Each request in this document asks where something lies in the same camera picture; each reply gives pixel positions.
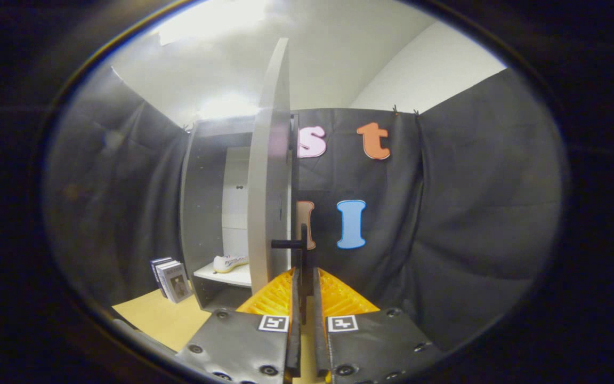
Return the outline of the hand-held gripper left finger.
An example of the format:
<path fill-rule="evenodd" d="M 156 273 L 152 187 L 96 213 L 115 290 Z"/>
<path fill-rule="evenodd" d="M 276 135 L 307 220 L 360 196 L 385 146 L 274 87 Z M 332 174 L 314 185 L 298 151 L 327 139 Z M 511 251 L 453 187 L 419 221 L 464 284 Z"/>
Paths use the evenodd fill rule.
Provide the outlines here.
<path fill-rule="evenodd" d="M 239 308 L 215 310 L 176 359 L 215 380 L 292 382 L 300 375 L 300 276 L 291 268 Z"/>

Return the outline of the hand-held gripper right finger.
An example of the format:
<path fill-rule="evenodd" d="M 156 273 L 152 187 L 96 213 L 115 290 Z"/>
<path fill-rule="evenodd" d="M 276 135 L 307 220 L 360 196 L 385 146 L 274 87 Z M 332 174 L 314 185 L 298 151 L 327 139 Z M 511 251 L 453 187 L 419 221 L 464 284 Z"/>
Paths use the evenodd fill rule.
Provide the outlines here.
<path fill-rule="evenodd" d="M 315 362 L 327 383 L 402 383 L 443 352 L 400 308 L 379 309 L 314 268 Z"/>

